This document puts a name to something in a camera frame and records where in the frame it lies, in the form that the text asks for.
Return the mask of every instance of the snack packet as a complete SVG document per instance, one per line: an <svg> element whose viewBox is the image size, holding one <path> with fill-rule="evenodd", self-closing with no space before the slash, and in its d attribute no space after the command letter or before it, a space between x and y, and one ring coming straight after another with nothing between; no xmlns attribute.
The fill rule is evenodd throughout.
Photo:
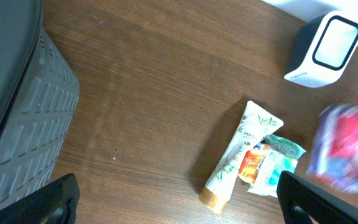
<svg viewBox="0 0 358 224"><path fill-rule="evenodd" d="M274 134L268 135L265 138L265 143L271 145L276 151L281 152L285 156L296 160L306 152L297 143Z"/></svg>
<svg viewBox="0 0 358 224"><path fill-rule="evenodd" d="M358 193L358 107L330 106L320 114L306 174L342 192Z"/></svg>
<svg viewBox="0 0 358 224"><path fill-rule="evenodd" d="M259 143L246 153L238 175L241 180L249 184L255 183L262 160L270 148L268 144Z"/></svg>
<svg viewBox="0 0 358 224"><path fill-rule="evenodd" d="M263 159L255 184L251 184L248 192L266 196L277 197L277 185L281 172L294 173L298 161L284 156L281 152L270 148Z"/></svg>

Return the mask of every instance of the wood grain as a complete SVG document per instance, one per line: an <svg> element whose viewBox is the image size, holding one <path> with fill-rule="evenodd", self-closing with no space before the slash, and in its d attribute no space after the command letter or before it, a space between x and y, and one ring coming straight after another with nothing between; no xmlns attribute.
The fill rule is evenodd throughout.
<svg viewBox="0 0 358 224"><path fill-rule="evenodd" d="M301 176L318 114L358 105L358 49L333 85L283 79L302 25L259 0L46 0L45 30L81 87L53 173L78 179L77 223L283 223L277 199L239 180L221 216L198 194L247 100L308 150Z"/></svg>

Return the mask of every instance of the blurry red and blue package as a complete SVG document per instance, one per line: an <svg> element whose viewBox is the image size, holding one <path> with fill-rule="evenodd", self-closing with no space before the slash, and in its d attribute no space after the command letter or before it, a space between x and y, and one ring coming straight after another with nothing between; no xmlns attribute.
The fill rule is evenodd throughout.
<svg viewBox="0 0 358 224"><path fill-rule="evenodd" d="M308 176L358 193L358 107L330 106L320 114Z"/></svg>

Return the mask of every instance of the wooden tube cap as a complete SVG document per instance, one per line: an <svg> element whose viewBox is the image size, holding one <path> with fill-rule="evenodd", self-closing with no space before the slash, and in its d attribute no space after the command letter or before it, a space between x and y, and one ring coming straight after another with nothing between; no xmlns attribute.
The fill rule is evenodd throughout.
<svg viewBox="0 0 358 224"><path fill-rule="evenodd" d="M219 199L219 196L212 193L212 191L208 190L206 187L204 187L198 199L218 215L222 213L223 208L227 204L227 201Z"/></svg>

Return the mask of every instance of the gray plastic basket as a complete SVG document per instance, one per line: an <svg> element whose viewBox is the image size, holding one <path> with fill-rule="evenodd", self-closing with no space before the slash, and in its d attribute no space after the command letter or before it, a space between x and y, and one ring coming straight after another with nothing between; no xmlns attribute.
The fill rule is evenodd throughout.
<svg viewBox="0 0 358 224"><path fill-rule="evenodd" d="M0 120L0 209L48 183L78 102L73 70L40 25L34 34Z"/></svg>

